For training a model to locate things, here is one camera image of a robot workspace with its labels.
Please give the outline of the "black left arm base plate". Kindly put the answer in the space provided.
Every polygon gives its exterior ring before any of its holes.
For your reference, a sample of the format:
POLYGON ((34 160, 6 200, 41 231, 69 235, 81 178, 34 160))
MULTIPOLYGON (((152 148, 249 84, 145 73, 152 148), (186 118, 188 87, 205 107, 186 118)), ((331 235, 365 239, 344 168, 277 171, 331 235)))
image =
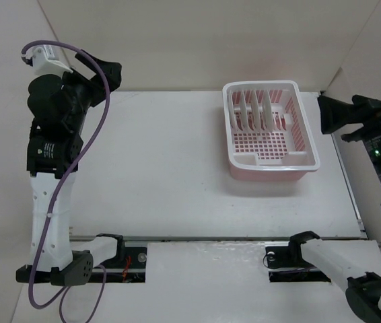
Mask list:
POLYGON ((105 260, 107 283, 144 283, 147 264, 147 246, 125 247, 123 259, 105 260))

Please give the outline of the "orange sunburst plate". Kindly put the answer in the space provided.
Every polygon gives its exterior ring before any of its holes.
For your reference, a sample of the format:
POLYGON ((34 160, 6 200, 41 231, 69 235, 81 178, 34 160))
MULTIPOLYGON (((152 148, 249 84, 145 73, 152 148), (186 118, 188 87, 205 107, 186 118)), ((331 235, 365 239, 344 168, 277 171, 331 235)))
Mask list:
POLYGON ((240 120, 243 131, 248 131, 248 115, 246 108, 246 96, 243 91, 240 92, 240 120))
POLYGON ((271 107, 271 98, 268 90, 263 92, 263 120, 265 130, 268 132, 273 132, 273 115, 271 107))

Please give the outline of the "green rimmed white plate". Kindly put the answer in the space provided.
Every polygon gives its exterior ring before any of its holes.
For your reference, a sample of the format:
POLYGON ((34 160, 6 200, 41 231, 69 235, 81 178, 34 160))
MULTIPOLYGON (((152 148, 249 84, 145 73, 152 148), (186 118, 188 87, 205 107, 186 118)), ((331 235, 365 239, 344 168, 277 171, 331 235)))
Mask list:
POLYGON ((240 92, 232 93, 232 108, 233 108, 234 117, 236 120, 236 126, 235 126, 236 130, 242 129, 241 120, 240 120, 240 97, 241 97, 240 92))

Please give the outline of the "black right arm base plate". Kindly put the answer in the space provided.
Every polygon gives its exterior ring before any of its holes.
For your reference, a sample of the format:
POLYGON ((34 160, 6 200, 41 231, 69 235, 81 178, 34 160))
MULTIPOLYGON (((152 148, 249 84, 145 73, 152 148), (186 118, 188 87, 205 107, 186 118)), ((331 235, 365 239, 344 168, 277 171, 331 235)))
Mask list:
POLYGON ((267 246, 263 265, 269 270, 270 283, 330 283, 331 280, 314 265, 294 260, 287 246, 267 246))

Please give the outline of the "black rimmed flower plate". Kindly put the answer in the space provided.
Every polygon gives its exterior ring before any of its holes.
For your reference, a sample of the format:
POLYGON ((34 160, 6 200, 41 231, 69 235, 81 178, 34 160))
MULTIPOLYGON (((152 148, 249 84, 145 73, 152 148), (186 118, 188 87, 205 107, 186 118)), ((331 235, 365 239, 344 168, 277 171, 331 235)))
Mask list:
POLYGON ((258 106, 258 98, 254 90, 251 91, 250 104, 252 108, 252 119, 255 131, 261 131, 261 116, 258 106))

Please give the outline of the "white pink dish rack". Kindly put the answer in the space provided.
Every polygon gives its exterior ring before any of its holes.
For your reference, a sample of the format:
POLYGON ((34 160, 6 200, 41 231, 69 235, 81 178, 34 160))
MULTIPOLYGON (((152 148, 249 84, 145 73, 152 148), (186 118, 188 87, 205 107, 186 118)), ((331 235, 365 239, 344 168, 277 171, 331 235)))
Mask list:
POLYGON ((243 181, 298 181, 320 167, 316 145, 296 82, 237 81, 222 89, 223 113, 230 173, 243 181), (261 116, 261 131, 255 131, 250 104, 251 91, 256 92, 261 116), (271 98, 273 132, 265 130, 263 92, 271 98), (246 96, 248 131, 236 130, 232 93, 246 96))

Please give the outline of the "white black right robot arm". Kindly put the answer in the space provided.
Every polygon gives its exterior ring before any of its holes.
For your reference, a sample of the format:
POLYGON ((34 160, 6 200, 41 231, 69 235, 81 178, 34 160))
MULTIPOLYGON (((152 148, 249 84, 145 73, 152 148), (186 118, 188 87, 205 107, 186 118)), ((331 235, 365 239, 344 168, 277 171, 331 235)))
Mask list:
MULTIPOLYGON (((350 104, 320 96, 321 131, 331 134, 347 124, 360 124, 343 134, 345 142, 361 141, 381 183, 381 100, 354 95, 350 104)), ((296 234, 286 248, 288 261, 312 265, 345 294, 352 312, 363 322, 381 322, 381 276, 336 253, 312 231, 296 234)))

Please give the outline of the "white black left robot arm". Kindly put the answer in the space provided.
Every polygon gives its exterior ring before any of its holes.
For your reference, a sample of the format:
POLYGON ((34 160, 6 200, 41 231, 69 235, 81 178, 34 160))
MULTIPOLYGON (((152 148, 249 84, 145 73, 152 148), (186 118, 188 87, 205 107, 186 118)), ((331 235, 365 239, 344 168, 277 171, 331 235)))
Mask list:
POLYGON ((88 110, 106 99, 104 84, 120 87, 120 63, 102 61, 87 52, 76 59, 103 76, 84 77, 60 62, 50 45, 37 45, 29 64, 38 77, 28 86, 27 105, 34 118, 26 168, 33 198, 32 246, 28 264, 16 271, 19 283, 84 285, 99 262, 117 267, 125 261, 123 238, 101 234, 87 246, 72 250, 69 240, 71 192, 78 170, 74 161, 83 149, 82 128, 88 110))

